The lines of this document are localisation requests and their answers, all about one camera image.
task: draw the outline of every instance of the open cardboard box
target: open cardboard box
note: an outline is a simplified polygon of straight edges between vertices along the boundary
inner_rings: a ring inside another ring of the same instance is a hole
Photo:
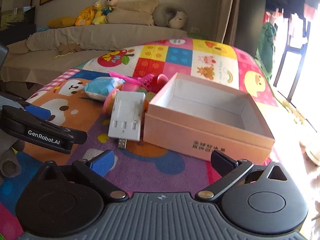
[[[149,103],[145,142],[209,161],[221,150],[263,164],[275,139],[252,97],[177,73]]]

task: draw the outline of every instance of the red square with dots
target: red square with dots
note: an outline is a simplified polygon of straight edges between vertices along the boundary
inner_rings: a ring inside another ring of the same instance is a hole
[[[139,58],[133,77],[144,77],[148,74],[160,75],[163,73],[164,63],[163,61]]]

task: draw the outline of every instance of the beige curtain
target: beige curtain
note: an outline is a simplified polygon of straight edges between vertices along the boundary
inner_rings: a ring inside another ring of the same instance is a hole
[[[239,14],[240,0],[219,0],[213,40],[233,46]]]

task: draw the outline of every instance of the black gripper pad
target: black gripper pad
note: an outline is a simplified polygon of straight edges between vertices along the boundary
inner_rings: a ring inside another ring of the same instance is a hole
[[[29,233],[20,236],[20,240],[40,239],[45,237]],[[110,204],[98,221],[83,232],[64,238],[50,238],[54,239],[305,240],[296,231],[272,237],[240,231],[225,221],[215,204],[198,202],[189,193],[134,193],[125,202]]]

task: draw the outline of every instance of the green leaf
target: green leaf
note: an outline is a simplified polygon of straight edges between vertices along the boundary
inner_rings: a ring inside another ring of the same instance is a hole
[[[128,56],[123,56],[121,59],[121,62],[125,65],[127,65],[130,61],[130,58]]]

